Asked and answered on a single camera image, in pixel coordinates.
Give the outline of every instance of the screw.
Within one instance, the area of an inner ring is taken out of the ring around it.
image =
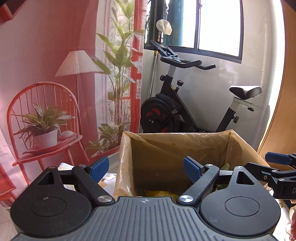
[[[182,195],[181,197],[179,197],[179,200],[181,202],[192,202],[194,200],[194,198],[190,195]]]
[[[98,197],[98,201],[99,202],[111,202],[112,201],[112,197],[108,196],[108,195],[102,195]]]

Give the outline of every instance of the red chair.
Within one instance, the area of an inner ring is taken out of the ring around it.
[[[28,113],[35,114],[32,103],[36,103],[40,107],[45,106],[46,108],[62,106],[63,110],[67,111],[69,115],[75,116],[75,119],[67,120],[67,125],[61,126],[61,132],[70,130],[75,132],[76,135],[67,139],[66,141],[68,143],[57,150],[50,149],[46,153],[42,154],[24,154],[26,151],[35,150],[36,146],[34,145],[34,141],[32,139],[25,142],[24,136],[21,138],[20,135],[14,135],[14,133],[18,132],[26,125],[24,122],[22,122],[23,118],[16,115],[24,115]],[[60,152],[65,152],[68,164],[74,165],[69,150],[70,146],[73,144],[77,143],[80,151],[83,153],[84,160],[82,161],[85,164],[89,162],[83,148],[82,135],[80,131],[81,127],[79,126],[79,123],[80,115],[76,98],[73,93],[63,85],[53,82],[35,83],[26,87],[14,97],[7,110],[8,131],[16,157],[16,162],[14,162],[12,166],[20,166],[20,169],[28,185],[30,184],[30,180],[26,174],[24,163],[38,161],[41,169],[45,170],[46,167],[42,163],[42,158],[53,156]]]
[[[6,205],[11,206],[16,200],[16,196],[12,193],[15,189],[16,187],[0,164],[0,202],[5,202]]]

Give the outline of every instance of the chair leg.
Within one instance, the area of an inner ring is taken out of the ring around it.
[[[44,164],[43,164],[42,160],[41,159],[38,159],[38,163],[39,163],[42,171],[44,171],[45,170],[45,167],[44,167]]]
[[[7,200],[4,200],[3,201],[8,207],[10,207],[11,206],[11,204],[10,204],[10,202],[9,201],[7,201]]]
[[[23,176],[24,176],[24,178],[25,178],[25,180],[26,180],[26,183],[28,184],[28,186],[31,184],[31,182],[30,182],[30,180],[29,180],[29,178],[28,178],[28,176],[27,176],[27,173],[26,173],[26,170],[25,170],[25,167],[24,167],[24,164],[19,164],[19,166],[20,166],[20,170],[22,171],[22,174],[23,174]]]
[[[66,152],[66,157],[67,157],[68,161],[70,162],[70,164],[71,164],[72,166],[74,166],[74,162],[73,162],[73,159],[72,159],[72,156],[71,156],[71,153],[70,153],[69,148],[66,149],[65,152]]]
[[[87,157],[87,155],[85,153],[85,150],[83,148],[83,145],[82,145],[82,143],[80,141],[78,142],[78,145],[79,145],[79,148],[81,149],[81,152],[83,154],[83,157],[85,158],[85,164],[88,164],[89,163],[89,159],[88,159],[88,157]]]
[[[12,192],[10,192],[10,195],[11,195],[13,201],[15,201],[17,199],[17,196],[15,194],[13,194]]]
[[[10,205],[12,205],[13,202],[14,202],[14,200],[12,201],[11,198],[9,198],[9,199],[7,199],[7,202],[8,202]]]

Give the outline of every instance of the blue gripper pad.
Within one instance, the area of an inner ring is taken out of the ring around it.
[[[205,173],[205,168],[203,165],[199,164],[196,160],[192,159],[190,156],[184,158],[183,161],[184,172],[190,178],[190,180],[195,183],[198,179],[202,177]]]
[[[99,160],[95,161],[89,167],[91,168],[90,177],[98,183],[106,174],[106,172],[108,172],[109,159],[108,157],[104,156]]]
[[[292,160],[290,159],[289,155],[274,152],[266,153],[265,160],[280,165],[289,165],[292,163]]]

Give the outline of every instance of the ribbed plastic surface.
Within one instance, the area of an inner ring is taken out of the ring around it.
[[[43,239],[20,234],[13,241],[37,240]],[[114,205],[95,209],[88,222],[76,231],[44,240],[234,241],[238,238],[226,237],[214,232],[199,219],[194,208],[179,206],[169,197],[120,197]],[[272,241],[276,239],[271,235],[266,235],[250,240]]]

